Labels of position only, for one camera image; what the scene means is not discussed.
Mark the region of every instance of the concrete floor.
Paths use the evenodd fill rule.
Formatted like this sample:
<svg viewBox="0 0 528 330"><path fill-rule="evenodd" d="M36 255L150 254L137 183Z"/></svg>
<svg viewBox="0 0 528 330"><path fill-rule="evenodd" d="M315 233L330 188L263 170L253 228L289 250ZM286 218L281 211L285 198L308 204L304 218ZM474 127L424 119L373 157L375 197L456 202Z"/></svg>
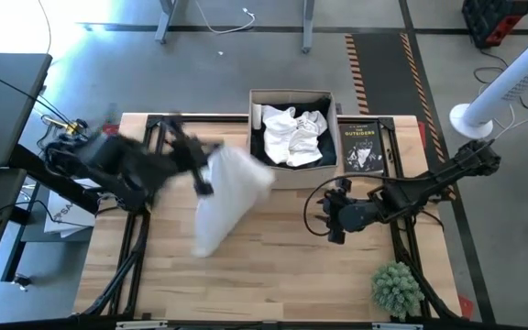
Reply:
<svg viewBox="0 0 528 330"><path fill-rule="evenodd" d="M45 51L48 32L38 2L0 0L3 3L0 51ZM242 6L256 14L258 26L302 23L302 0L203 3L214 25L242 24L246 19ZM416 28L462 28L461 3L408 0ZM171 33L169 43L161 46L153 41L152 32L86 32L74 24L156 25L158 0L42 0L42 4L52 27L54 57L45 96L68 117L101 123L111 104L119 112L244 113L251 88L331 90L345 113L357 111L341 33L316 33L313 50L306 56L300 52L299 33L181 32ZM183 2L180 13L175 25L204 25L193 1ZM403 20L398 0L318 0L315 25L402 28ZM528 17L519 28L528 28ZM418 42L453 153L466 140L449 125L448 111L475 97L479 88L471 76L475 68L498 63L479 54L466 36L420 35ZM508 37L494 53L512 61L527 46L528 36ZM45 111L38 106L36 110ZM528 118L528 111L515 110L517 120ZM509 111L499 120L510 121ZM35 112L21 143L35 149L43 130ZM489 178L463 180L459 187L497 322L528 326L528 125L507 132L494 148L503 157L500 171ZM474 300L453 213L446 205L440 211L458 292ZM15 230L13 225L7 228L0 246L0 273ZM19 271L41 280L25 293L0 282L0 322L70 314L86 249L86 244L28 244ZM479 319L478 312L474 318Z"/></svg>

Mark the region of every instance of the succulent plant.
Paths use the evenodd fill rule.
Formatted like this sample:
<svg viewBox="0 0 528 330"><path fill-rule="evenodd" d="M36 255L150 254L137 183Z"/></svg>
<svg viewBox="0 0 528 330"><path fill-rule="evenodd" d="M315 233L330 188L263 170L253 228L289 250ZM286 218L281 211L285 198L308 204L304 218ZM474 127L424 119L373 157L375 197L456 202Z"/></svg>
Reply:
<svg viewBox="0 0 528 330"><path fill-rule="evenodd" d="M391 261L372 276L372 300L381 309L404 321L417 315L425 297L411 270L402 262Z"/></svg>

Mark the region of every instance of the paper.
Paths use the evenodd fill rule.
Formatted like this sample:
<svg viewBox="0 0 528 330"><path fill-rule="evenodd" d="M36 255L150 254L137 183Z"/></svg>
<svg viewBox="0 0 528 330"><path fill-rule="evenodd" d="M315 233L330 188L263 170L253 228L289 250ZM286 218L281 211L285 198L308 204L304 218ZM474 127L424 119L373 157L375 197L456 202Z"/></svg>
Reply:
<svg viewBox="0 0 528 330"><path fill-rule="evenodd" d="M99 186L89 179L75 181L86 188ZM55 221L52 221L48 216L46 217L44 233L60 233L60 237L65 238L95 224L94 214L90 214L55 192L50 192L48 209Z"/></svg>

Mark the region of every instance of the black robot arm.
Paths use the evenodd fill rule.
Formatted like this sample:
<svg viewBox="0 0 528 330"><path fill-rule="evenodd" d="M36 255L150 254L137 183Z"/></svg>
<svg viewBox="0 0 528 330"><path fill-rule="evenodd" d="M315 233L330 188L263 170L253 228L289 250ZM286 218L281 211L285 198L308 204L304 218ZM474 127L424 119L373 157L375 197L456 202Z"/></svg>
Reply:
<svg viewBox="0 0 528 330"><path fill-rule="evenodd" d="M44 160L50 172L66 177L89 178L101 188L93 192L110 192L118 204L130 212L152 205L152 196L166 180L175 175L192 173L195 190L200 195L213 193L200 175L207 159L218 144L206 144L182 131L172 119L168 123L168 153L155 154L141 142L121 135L97 132L90 137L62 135L44 149Z"/></svg>
<svg viewBox="0 0 528 330"><path fill-rule="evenodd" d="M368 199L350 198L351 181L342 179L336 189L325 192L323 204L330 242L344 244L347 232L357 232L375 222L388 224L405 216L417 215L429 198L442 194L466 176L491 175L501 163L490 147L491 141L472 140L436 172L426 171L414 178L384 178L384 183L368 193Z"/></svg>

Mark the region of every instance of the black fabric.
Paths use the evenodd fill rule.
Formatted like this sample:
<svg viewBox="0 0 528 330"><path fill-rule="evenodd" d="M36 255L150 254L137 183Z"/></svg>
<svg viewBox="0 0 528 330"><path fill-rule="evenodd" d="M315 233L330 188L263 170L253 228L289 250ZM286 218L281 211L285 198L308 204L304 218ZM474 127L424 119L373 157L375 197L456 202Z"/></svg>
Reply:
<svg viewBox="0 0 528 330"><path fill-rule="evenodd" d="M290 108L291 106L294 106L295 108L295 114L294 117L298 118L301 116L305 111L313 112L313 111L319 111L321 115L327 120L327 114L329 113L329 105L331 105L331 99L329 97L322 97L319 100L315 102L311 102L308 104L263 104L263 105L270 105L274 106L275 108L279 110L286 110ZM276 164L268 155L266 154L266 151L264 150L264 131L266 130L266 125L262 123L260 129L254 129L253 127L252 133L251 133L251 139L250 139L250 153L254 155L258 160L262 161L266 165L269 166L276 166L284 169L289 170L303 170L303 169L312 169L320 166L327 166L327 165L336 165L337 164L337 155L336 155L336 147L334 144L334 140L331 138L331 132L329 132L329 128L325 130L319 137L317 137L319 151L323 155L319 160L310 162L308 164L303 164L298 167L289 166L286 163L280 163Z"/></svg>

